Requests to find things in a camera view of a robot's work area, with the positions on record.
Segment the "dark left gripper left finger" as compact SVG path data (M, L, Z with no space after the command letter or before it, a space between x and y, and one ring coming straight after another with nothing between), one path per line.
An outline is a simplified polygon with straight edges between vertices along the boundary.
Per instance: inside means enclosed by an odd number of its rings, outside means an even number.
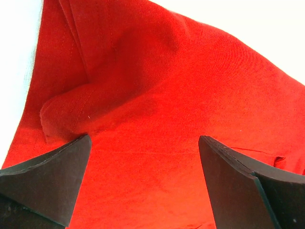
M83 135L55 150L0 171L2 229L69 226L92 147Z

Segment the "red t shirt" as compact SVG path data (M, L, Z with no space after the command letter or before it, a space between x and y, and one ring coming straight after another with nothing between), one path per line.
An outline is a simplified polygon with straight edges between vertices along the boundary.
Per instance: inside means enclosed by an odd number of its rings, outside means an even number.
M305 172L305 88L234 36L148 0L46 0L4 166L83 133L73 229L213 229L198 139Z

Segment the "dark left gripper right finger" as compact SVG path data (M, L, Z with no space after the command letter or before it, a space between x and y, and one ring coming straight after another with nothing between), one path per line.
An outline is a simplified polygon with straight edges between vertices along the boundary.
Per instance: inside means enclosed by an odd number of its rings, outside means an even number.
M305 177L199 138L200 158L218 229L303 229Z

